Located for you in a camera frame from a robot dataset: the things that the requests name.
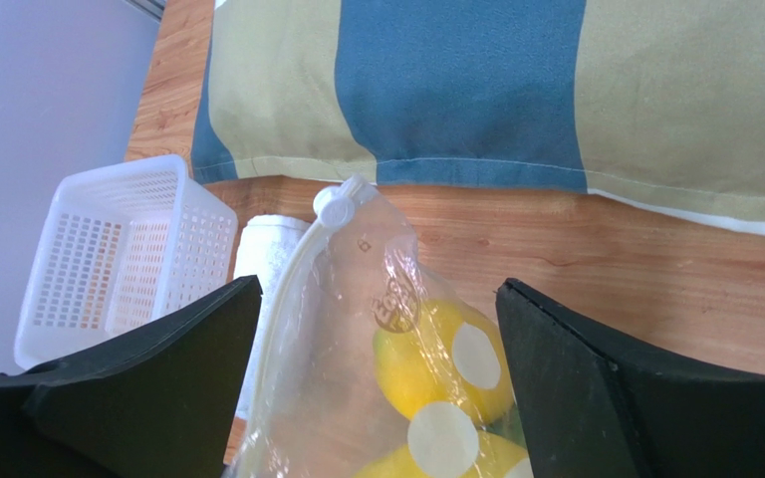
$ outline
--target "white circular sticker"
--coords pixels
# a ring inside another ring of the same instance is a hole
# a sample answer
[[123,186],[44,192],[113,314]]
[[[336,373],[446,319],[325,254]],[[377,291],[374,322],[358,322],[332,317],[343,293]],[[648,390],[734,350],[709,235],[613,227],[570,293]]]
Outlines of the white circular sticker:
[[453,364],[469,383],[490,390],[500,382],[500,360],[486,333],[462,324],[453,338]]
[[524,458],[519,461],[503,478],[533,478],[533,467],[530,466],[530,458]]
[[435,401],[412,419],[406,441],[412,459],[431,478],[459,478],[474,465],[480,441],[458,406]]

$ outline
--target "striped cushion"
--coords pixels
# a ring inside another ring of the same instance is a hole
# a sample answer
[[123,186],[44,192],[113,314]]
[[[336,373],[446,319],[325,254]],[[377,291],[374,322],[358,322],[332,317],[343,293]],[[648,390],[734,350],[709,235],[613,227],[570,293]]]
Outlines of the striped cushion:
[[765,2],[218,0],[200,182],[539,187],[765,234]]

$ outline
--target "printed logo on bag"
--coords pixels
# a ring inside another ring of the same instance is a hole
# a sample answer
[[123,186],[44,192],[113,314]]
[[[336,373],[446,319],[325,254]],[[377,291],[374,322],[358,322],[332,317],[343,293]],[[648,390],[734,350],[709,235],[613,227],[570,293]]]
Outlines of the printed logo on bag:
[[418,296],[406,271],[396,268],[385,281],[385,295],[371,303],[374,320],[382,329],[405,334],[417,327]]

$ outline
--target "beige stripe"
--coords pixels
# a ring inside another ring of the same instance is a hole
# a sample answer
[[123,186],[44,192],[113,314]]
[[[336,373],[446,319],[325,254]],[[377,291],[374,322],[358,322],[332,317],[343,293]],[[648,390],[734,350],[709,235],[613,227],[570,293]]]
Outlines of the beige stripe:
[[336,98],[340,15],[339,0],[228,0],[215,11],[209,118],[239,177],[376,180]]
[[575,110],[591,188],[765,220],[765,2],[589,0]]

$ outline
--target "white plastic cap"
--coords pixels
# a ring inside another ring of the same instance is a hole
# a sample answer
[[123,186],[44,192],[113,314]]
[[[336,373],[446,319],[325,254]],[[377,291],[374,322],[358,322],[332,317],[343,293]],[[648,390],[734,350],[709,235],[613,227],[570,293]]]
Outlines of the white plastic cap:
[[312,208],[315,209],[315,214],[318,214],[321,224],[330,229],[346,226],[356,213],[356,204],[341,194],[339,186],[327,186],[321,190],[315,196]]

